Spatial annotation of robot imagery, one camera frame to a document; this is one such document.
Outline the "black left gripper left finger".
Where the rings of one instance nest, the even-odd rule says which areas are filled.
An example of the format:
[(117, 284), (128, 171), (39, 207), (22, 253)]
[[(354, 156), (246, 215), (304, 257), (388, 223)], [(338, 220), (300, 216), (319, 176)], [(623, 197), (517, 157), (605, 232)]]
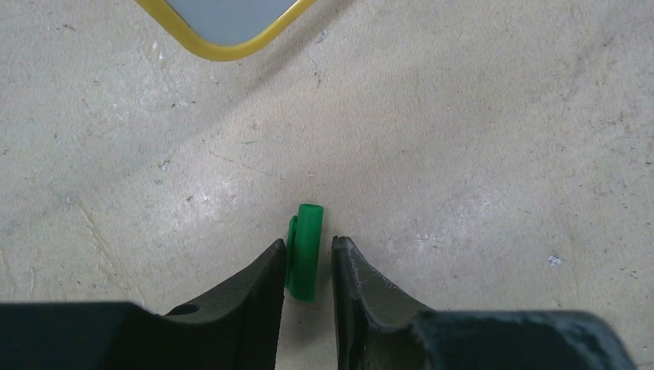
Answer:
[(3, 369), (273, 369), (286, 249), (167, 314), (127, 301), (1, 306)]

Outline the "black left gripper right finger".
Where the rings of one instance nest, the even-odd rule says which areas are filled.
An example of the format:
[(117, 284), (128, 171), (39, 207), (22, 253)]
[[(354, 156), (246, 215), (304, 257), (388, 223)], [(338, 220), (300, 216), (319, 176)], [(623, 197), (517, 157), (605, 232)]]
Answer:
[(332, 241), (340, 369), (633, 369), (622, 340), (582, 311), (438, 311)]

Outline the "green marker cap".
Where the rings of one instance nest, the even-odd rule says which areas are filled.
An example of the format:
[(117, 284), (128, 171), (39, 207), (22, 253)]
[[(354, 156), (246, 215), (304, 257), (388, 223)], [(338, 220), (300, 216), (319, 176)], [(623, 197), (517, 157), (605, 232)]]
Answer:
[(285, 287), (299, 301), (315, 300), (324, 207), (304, 203), (288, 227)]

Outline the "yellow framed whiteboard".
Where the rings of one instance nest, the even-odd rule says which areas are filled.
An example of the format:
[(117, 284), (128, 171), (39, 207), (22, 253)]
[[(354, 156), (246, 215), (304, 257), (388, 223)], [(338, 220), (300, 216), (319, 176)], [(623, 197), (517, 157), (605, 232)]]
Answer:
[(256, 53), (315, 2), (139, 0), (137, 4), (186, 50), (229, 62)]

